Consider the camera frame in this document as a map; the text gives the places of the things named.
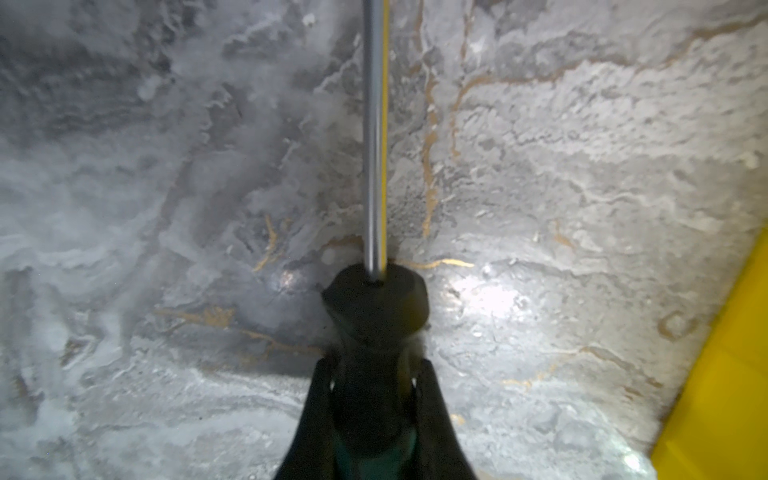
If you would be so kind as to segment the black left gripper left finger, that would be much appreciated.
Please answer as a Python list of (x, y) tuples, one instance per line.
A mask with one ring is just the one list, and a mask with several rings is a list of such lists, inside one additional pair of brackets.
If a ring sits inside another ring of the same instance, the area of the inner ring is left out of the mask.
[(276, 480), (335, 478), (332, 373), (328, 359), (316, 363), (296, 433)]

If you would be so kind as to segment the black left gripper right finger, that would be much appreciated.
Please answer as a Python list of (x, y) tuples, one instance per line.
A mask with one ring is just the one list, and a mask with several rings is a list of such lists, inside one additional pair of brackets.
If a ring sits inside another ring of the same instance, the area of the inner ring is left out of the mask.
[(475, 480), (457, 440), (431, 361), (422, 359), (415, 384), (417, 442), (416, 471), (419, 479)]

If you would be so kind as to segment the green black handled screwdriver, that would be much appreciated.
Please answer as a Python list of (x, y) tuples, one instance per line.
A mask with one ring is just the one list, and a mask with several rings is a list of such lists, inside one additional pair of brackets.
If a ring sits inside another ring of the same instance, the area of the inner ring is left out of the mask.
[(414, 479), (412, 347), (428, 303), (423, 280), (387, 258), (389, 4), (363, 6), (363, 259), (340, 271), (323, 304), (341, 341), (331, 387), (343, 479)]

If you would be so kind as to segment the yellow plastic bin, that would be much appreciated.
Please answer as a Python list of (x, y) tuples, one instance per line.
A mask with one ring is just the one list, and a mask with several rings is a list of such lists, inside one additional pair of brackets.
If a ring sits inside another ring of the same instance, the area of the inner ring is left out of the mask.
[(767, 476), (767, 234), (760, 233), (653, 449), (660, 479)]

